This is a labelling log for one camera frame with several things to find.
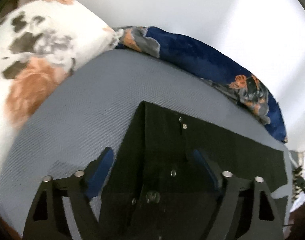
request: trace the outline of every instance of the white pillow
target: white pillow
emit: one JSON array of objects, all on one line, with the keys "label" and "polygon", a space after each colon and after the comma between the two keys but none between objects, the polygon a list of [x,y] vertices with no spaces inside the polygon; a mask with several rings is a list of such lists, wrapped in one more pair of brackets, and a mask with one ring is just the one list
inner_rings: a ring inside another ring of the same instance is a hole
[{"label": "white pillow", "polygon": [[0,21],[0,171],[40,104],[121,35],[76,0],[35,0]]}]

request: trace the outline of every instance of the black cloth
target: black cloth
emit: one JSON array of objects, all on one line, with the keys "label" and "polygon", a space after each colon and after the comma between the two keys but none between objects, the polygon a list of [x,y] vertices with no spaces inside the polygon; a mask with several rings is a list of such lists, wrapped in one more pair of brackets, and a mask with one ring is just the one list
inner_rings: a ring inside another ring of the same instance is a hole
[{"label": "black cloth", "polygon": [[190,161],[196,149],[239,178],[263,177],[271,192],[287,183],[282,151],[143,101],[101,195],[102,238],[202,238],[220,192]]}]

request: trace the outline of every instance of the gray textured surface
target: gray textured surface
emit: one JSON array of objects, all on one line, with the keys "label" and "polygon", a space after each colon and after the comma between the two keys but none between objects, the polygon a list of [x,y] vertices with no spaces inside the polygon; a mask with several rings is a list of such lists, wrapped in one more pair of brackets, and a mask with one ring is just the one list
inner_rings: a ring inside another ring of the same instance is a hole
[{"label": "gray textured surface", "polygon": [[[105,146],[118,152],[142,100],[198,117],[284,151],[287,175],[291,179],[288,150],[250,113],[201,79],[171,64],[129,50],[113,50],[67,79],[20,132],[1,175],[0,209],[4,218],[22,234],[43,176],[51,174],[55,179],[70,176],[97,158]],[[290,184],[272,195],[280,198],[288,194],[291,194]],[[93,200],[92,207],[98,217],[100,201]],[[78,239],[66,200],[65,210],[74,239]]]}]

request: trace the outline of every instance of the navy blue blanket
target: navy blue blanket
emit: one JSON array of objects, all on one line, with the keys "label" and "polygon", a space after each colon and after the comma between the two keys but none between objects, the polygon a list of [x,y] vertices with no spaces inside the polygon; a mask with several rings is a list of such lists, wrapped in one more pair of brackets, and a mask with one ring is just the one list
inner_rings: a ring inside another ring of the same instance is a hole
[{"label": "navy blue blanket", "polygon": [[250,71],[211,46],[157,27],[126,26],[118,49],[125,47],[170,62],[205,80],[237,104],[246,107],[277,140],[287,142],[278,103]]}]

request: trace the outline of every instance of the silver screw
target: silver screw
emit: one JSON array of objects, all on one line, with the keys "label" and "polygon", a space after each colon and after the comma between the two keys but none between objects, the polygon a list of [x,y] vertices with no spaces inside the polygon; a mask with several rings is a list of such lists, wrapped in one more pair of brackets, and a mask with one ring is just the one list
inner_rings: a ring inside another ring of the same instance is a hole
[{"label": "silver screw", "polygon": [[176,176],[176,173],[177,173],[176,170],[172,170],[172,171],[171,171],[171,176],[172,176],[172,177]]},{"label": "silver screw", "polygon": [[230,171],[223,171],[222,175],[226,178],[231,178],[232,177],[232,173]]},{"label": "silver screw", "polygon": [[84,174],[85,174],[84,171],[76,171],[74,175],[75,175],[75,177],[79,178],[79,177],[84,176]]},{"label": "silver screw", "polygon": [[254,178],[254,180],[259,182],[259,183],[263,183],[263,178],[262,177],[257,176],[257,177]]},{"label": "silver screw", "polygon": [[50,175],[47,175],[43,178],[43,182],[48,182],[48,181],[51,181],[52,180],[52,177]]}]

